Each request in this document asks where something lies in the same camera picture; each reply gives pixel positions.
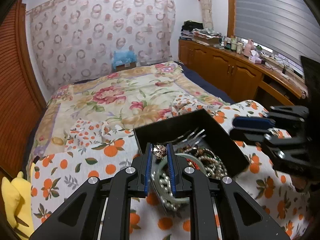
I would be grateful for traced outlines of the floral bed blanket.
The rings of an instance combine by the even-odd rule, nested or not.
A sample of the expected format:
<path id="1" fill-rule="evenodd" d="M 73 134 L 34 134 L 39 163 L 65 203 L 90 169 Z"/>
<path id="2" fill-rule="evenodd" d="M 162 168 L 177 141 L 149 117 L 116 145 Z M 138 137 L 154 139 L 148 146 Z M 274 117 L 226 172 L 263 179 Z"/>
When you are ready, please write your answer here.
<path id="1" fill-rule="evenodd" d="M 25 166 L 36 157 L 63 152 L 67 146 L 86 146 L 68 134 L 78 119 L 135 128 L 168 116 L 171 103 L 180 94 L 190 94 L 204 105 L 233 104 L 225 92 L 174 61 L 60 87 L 29 138 Z"/>

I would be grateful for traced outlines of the wooden louvered wardrobe door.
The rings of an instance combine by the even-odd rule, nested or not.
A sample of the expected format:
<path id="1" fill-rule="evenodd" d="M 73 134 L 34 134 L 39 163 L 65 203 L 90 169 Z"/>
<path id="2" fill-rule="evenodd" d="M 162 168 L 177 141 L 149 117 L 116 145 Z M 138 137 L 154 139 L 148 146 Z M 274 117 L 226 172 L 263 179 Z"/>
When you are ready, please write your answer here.
<path id="1" fill-rule="evenodd" d="M 31 65 L 25 4 L 17 0 L 1 24 L 1 171 L 15 177 L 46 106 Z"/>

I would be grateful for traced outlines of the orange print tablecloth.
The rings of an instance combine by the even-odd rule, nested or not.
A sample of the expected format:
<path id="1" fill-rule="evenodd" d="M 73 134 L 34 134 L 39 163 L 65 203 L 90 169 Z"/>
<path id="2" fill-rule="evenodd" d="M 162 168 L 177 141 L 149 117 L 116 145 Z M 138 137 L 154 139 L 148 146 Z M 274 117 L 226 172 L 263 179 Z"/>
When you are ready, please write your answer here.
<path id="1" fill-rule="evenodd" d="M 78 119 L 62 153 L 50 152 L 33 165 L 31 217 L 38 228 L 89 177 L 106 179 L 127 168 L 138 155 L 131 130 L 111 129 L 106 122 Z M 249 165 L 236 182 L 283 228 L 299 239 L 309 224 L 309 195 L 295 190 L 288 174 L 275 171 L 258 146 L 234 143 Z M 131 239 L 189 239 L 187 199 L 173 200 L 167 162 L 160 159 L 152 170 L 152 188 L 144 199 L 133 198 Z"/>

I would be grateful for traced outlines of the silver chain jewelry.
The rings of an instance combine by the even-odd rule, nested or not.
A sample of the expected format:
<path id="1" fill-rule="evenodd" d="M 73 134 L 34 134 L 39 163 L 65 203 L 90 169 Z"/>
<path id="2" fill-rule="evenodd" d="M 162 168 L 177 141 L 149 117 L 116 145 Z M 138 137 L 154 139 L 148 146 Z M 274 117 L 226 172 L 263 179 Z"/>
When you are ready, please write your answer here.
<path id="1" fill-rule="evenodd" d="M 204 132 L 204 129 L 197 128 L 193 132 L 183 136 L 181 139 L 175 142 L 174 145 L 182 145 L 184 143 L 188 143 L 194 139 L 197 139 L 199 136 L 204 135 Z"/>

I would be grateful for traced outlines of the grey window blind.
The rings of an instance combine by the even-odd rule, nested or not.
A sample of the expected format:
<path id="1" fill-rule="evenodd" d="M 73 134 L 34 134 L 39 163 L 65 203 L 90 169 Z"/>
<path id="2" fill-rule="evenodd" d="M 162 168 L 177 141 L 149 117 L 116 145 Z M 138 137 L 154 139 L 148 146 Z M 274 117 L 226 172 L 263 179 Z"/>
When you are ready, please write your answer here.
<path id="1" fill-rule="evenodd" d="M 267 47 L 302 75 L 319 59 L 319 24 L 303 0 L 235 0 L 235 36 Z"/>

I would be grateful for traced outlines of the cosmetic bottles group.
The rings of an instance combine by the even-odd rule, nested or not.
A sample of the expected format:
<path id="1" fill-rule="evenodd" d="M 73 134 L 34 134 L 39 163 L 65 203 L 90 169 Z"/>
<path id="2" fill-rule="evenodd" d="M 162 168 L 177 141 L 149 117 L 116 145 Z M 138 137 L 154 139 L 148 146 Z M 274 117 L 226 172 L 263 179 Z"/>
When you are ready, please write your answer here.
<path id="1" fill-rule="evenodd" d="M 242 54 L 244 43 L 238 38 L 224 37 L 222 40 L 222 47 L 225 50 L 230 50 L 237 54 Z"/>

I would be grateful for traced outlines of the stack of folded clothes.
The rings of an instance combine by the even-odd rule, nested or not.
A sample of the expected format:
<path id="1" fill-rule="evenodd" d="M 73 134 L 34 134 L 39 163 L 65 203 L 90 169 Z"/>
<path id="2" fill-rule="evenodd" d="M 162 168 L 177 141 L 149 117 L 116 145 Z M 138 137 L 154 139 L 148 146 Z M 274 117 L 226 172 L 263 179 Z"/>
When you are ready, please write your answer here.
<path id="1" fill-rule="evenodd" d="M 221 43 L 222 35 L 213 29 L 203 28 L 202 23 L 185 21 L 181 27 L 180 39 L 194 41 L 205 46 L 214 46 Z"/>

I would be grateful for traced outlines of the black jewelry box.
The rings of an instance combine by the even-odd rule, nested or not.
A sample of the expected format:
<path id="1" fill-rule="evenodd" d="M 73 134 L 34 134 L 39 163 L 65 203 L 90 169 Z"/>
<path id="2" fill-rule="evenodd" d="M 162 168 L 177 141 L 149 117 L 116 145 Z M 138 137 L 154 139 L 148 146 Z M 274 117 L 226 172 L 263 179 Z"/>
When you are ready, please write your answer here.
<path id="1" fill-rule="evenodd" d="M 187 145 L 199 146 L 219 157 L 230 177 L 237 176 L 249 166 L 248 158 L 237 144 L 204 109 L 141 126 L 133 131 L 141 153 L 145 152 L 147 143 L 172 143 L 174 150 Z"/>

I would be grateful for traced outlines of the circle pattern curtain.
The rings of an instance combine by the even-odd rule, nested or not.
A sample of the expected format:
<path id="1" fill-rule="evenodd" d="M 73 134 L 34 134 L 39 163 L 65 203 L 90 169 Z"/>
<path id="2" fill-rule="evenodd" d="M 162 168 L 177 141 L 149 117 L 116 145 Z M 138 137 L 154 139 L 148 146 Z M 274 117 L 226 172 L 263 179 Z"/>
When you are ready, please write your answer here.
<path id="1" fill-rule="evenodd" d="M 112 72 L 115 51 L 138 66 L 169 61 L 174 0 L 49 0 L 28 11 L 37 66 L 50 92 Z"/>

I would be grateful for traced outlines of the green jade bangle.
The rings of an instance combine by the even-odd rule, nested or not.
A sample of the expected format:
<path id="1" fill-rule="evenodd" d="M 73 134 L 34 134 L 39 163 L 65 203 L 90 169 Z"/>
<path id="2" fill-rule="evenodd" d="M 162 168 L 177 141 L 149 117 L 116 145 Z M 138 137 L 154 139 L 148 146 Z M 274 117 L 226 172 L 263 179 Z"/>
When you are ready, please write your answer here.
<path id="1" fill-rule="evenodd" d="M 186 159 L 187 164 L 195 170 L 200 170 L 206 174 L 203 163 L 196 157 L 187 153 L 176 153 L 177 156 Z M 177 198 L 174 196 L 176 190 L 175 179 L 172 179 L 172 172 L 169 168 L 167 157 L 155 162 L 155 169 L 151 175 L 152 183 L 157 191 L 157 194 L 167 209 L 178 209 L 181 205 L 187 205 L 189 198 Z"/>

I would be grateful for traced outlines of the pink tissue box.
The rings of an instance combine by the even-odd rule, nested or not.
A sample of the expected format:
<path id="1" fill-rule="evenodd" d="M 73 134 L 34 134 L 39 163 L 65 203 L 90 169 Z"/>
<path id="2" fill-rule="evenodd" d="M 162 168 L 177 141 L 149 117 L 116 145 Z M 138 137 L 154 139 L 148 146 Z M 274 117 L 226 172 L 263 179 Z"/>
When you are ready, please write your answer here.
<path id="1" fill-rule="evenodd" d="M 248 40 L 244 47 L 243 55 L 248 58 L 249 62 L 255 64 L 261 64 L 262 59 L 259 57 L 259 53 L 255 50 L 252 40 Z"/>

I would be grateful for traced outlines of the yellow Pikachu plush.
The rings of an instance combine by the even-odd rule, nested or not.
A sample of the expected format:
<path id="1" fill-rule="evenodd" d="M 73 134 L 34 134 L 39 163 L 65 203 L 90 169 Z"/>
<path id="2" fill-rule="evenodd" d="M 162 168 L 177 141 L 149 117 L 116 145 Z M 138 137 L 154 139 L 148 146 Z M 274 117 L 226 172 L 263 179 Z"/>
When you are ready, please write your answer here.
<path id="1" fill-rule="evenodd" d="M 1 194 L 4 202 L 5 216 L 10 227 L 20 239 L 29 239 L 34 232 L 31 215 L 31 183 L 24 179 L 20 171 L 17 177 L 1 181 Z"/>

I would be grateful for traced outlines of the blue wrapped box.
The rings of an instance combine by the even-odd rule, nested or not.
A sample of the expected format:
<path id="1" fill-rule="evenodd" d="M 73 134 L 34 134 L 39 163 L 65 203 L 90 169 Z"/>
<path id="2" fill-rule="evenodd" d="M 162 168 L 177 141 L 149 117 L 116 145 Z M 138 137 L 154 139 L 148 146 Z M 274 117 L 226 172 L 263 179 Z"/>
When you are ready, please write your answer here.
<path id="1" fill-rule="evenodd" d="M 136 67 L 136 63 L 137 55 L 133 51 L 115 51 L 113 54 L 112 69 L 114 71 L 131 69 Z"/>

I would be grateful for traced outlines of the beige side curtain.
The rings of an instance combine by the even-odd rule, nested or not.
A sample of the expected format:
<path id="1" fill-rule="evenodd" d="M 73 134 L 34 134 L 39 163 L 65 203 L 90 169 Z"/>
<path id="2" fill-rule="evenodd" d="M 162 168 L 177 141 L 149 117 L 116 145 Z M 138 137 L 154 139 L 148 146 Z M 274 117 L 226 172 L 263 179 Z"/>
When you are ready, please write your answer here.
<path id="1" fill-rule="evenodd" d="M 200 0 L 203 27 L 213 29 L 212 0 Z"/>

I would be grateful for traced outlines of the wooden sideboard cabinet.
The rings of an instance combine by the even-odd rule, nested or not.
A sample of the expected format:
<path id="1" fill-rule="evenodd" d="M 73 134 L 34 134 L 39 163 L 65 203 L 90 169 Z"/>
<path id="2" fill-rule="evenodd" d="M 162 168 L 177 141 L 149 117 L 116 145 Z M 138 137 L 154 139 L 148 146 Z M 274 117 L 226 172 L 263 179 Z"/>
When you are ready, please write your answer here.
<path id="1" fill-rule="evenodd" d="M 307 88 L 282 76 L 276 67 L 254 64 L 243 55 L 179 40 L 178 59 L 220 92 L 227 102 L 254 100 L 266 108 L 307 104 Z"/>

